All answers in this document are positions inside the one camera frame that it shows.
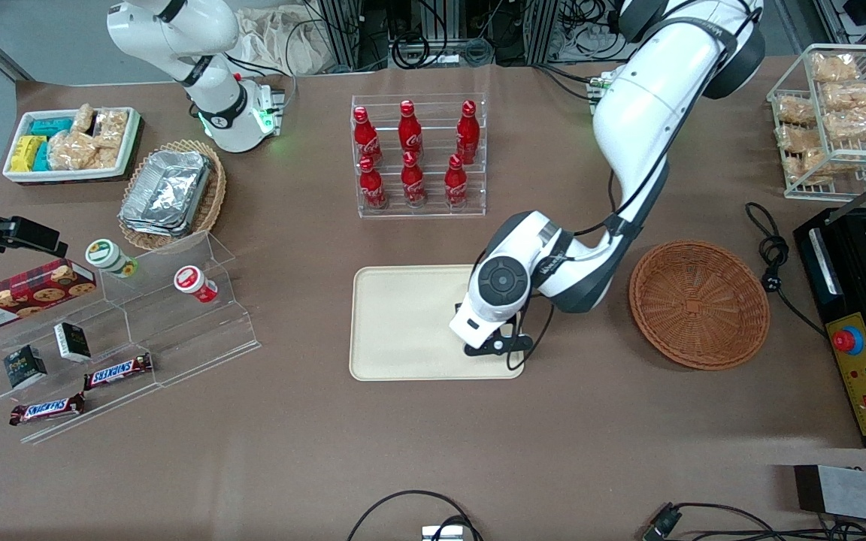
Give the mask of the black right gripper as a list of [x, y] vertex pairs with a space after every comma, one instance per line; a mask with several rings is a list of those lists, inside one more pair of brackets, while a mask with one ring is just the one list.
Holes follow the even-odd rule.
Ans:
[[64, 258], [68, 244], [61, 240], [61, 233], [34, 220], [12, 216], [0, 218], [0, 253], [8, 249], [28, 249]]

